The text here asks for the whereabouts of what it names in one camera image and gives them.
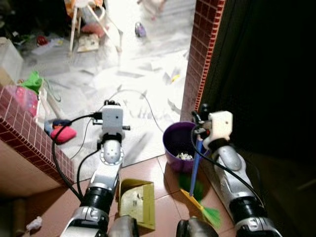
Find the green cloth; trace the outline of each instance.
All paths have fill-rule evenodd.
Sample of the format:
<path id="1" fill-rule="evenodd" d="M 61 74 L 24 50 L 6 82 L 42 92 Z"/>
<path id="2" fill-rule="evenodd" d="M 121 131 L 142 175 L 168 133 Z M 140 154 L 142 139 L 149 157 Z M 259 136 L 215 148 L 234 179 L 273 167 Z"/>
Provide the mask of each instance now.
<path id="1" fill-rule="evenodd" d="M 43 82 L 43 78 L 39 76 L 39 73 L 37 71 L 31 72 L 29 75 L 29 78 L 20 84 L 20 86 L 28 88 L 36 93 L 36 95 L 39 94 L 39 90 L 41 87 L 41 84 Z"/>

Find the white marble floor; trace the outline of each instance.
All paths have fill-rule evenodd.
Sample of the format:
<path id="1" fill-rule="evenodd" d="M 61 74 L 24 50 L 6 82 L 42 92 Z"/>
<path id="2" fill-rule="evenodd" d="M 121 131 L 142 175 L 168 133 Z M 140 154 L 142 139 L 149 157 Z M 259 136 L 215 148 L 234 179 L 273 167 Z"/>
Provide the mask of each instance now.
<path id="1" fill-rule="evenodd" d="M 124 32 L 121 54 L 117 54 L 115 47 L 105 39 L 98 51 L 74 52 L 69 56 L 69 41 L 64 39 L 61 47 L 41 56 L 25 50 L 22 78 L 37 70 L 48 79 L 54 93 L 61 96 L 58 106 L 68 119 L 98 110 L 118 88 L 140 91 L 146 94 L 160 127 L 166 129 L 180 119 L 178 109 L 182 104 L 194 7 L 195 0 L 169 0 L 161 15 L 152 21 L 144 6 L 137 5 L 136 1 L 109 0 L 107 12 Z M 137 21 L 141 21 L 147 31 L 144 39 L 135 36 Z M 110 33 L 118 39 L 111 24 Z M 171 83 L 170 77 L 175 74 L 180 77 Z M 125 151 L 123 165 L 162 155 L 162 132 L 156 126 L 146 100 L 135 92 L 122 92 L 113 99 L 124 108 L 124 124 L 132 128 L 126 131 L 122 143 Z M 47 115 L 47 118 L 53 117 L 53 114 Z M 88 121 L 75 123 L 73 128 L 78 132 L 77 137 L 61 146 L 69 157 L 81 146 Z M 97 125 L 89 125 L 85 144 L 73 159 L 75 170 L 80 161 L 95 150 L 100 129 Z M 91 177 L 99 162 L 98 156 L 91 157 L 82 166 L 81 179 Z"/>

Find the pink object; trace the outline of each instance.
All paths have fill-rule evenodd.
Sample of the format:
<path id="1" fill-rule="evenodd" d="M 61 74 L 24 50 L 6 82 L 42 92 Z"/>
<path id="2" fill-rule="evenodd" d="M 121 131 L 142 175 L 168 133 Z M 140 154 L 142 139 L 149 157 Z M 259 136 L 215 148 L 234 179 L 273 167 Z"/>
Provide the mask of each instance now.
<path id="1" fill-rule="evenodd" d="M 58 133 L 58 131 L 61 128 L 62 127 L 57 128 L 54 131 L 52 131 L 52 133 L 50 134 L 50 137 L 52 139 L 54 139 L 56 134 Z M 63 131 L 58 135 L 56 143 L 57 144 L 63 144 L 65 142 L 68 142 L 69 140 L 73 139 L 76 135 L 77 135 L 77 132 L 74 129 L 72 129 L 71 127 L 65 127 L 63 129 Z"/>
<path id="2" fill-rule="evenodd" d="M 35 117 L 38 108 L 38 96 L 34 91 L 22 86 L 8 85 L 7 91 L 15 98 L 21 107 Z"/>
<path id="3" fill-rule="evenodd" d="M 101 38 L 105 34 L 104 30 L 97 22 L 86 24 L 84 27 L 81 28 L 81 31 L 84 33 L 96 34 L 99 38 Z"/>

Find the red tiled wall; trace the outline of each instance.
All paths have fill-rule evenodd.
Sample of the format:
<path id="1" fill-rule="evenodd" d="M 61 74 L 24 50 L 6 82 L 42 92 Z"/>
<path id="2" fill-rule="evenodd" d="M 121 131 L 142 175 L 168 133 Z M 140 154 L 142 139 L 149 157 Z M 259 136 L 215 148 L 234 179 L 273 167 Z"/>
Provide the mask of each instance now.
<path id="1" fill-rule="evenodd" d="M 191 38 L 181 120 L 191 120 L 200 104 L 211 64 L 225 0 L 197 0 Z"/>
<path id="2" fill-rule="evenodd" d="M 0 139 L 45 174 L 64 185 L 51 155 L 51 138 L 32 120 L 10 93 L 0 86 Z M 73 182 L 73 164 L 56 147 L 59 166 Z"/>

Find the white chair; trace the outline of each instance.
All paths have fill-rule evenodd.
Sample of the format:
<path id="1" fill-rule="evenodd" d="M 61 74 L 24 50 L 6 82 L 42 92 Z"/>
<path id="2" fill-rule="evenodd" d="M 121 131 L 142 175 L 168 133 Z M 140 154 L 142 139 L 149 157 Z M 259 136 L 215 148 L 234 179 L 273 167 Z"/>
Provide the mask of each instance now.
<path id="1" fill-rule="evenodd" d="M 72 20 L 72 27 L 71 27 L 71 37 L 70 37 L 70 47 L 69 47 L 69 51 L 72 52 L 73 51 L 73 45 L 74 45 L 74 37 L 75 37 L 75 30 L 76 30 L 76 21 L 77 21 L 77 15 L 78 15 L 78 31 L 77 34 L 78 36 L 80 35 L 80 25 L 81 25 L 81 17 L 82 14 L 79 13 L 78 14 L 78 9 L 80 10 L 81 8 L 87 7 L 88 10 L 90 11 L 90 13 L 92 14 L 93 18 L 97 21 L 97 23 L 99 23 L 99 25 L 101 26 L 101 28 L 103 29 L 104 33 L 107 35 L 107 37 L 109 37 L 110 41 L 114 44 L 114 46 L 117 49 L 117 52 L 121 52 L 121 40 L 120 42 L 117 44 L 115 43 L 110 35 L 109 32 L 107 31 L 107 29 L 102 25 L 101 21 L 103 19 L 104 16 L 106 16 L 105 14 L 105 9 L 104 7 L 101 7 L 101 15 L 100 17 L 98 17 L 95 12 L 93 11 L 93 9 L 91 8 L 91 6 L 95 6 L 94 0 L 76 0 L 75 6 L 74 6 L 74 16 L 73 16 L 73 20 Z M 121 37 L 121 35 L 123 34 L 123 31 L 121 31 L 116 24 L 111 20 L 110 17 L 106 16 L 112 23 L 113 25 L 117 28 L 118 33 Z"/>

